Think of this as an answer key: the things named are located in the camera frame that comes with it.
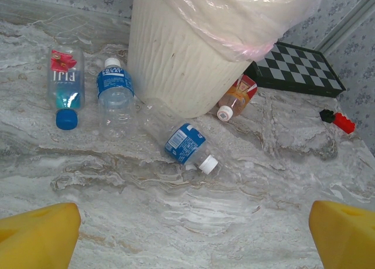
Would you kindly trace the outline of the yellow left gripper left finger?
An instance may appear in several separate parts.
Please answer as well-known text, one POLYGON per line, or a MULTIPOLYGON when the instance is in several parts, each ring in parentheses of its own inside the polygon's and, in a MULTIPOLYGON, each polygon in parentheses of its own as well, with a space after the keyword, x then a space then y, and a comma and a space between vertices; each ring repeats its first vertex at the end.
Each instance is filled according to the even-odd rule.
POLYGON ((1 219, 1 268, 68 268, 80 225, 75 203, 1 219))

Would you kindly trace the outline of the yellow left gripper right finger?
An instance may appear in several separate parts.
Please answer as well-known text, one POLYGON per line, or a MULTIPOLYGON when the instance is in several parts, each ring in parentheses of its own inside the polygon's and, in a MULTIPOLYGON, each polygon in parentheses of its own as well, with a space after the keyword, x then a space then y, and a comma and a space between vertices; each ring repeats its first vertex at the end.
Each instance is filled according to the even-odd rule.
POLYGON ((317 200, 309 229, 324 268, 374 268, 374 212, 317 200))

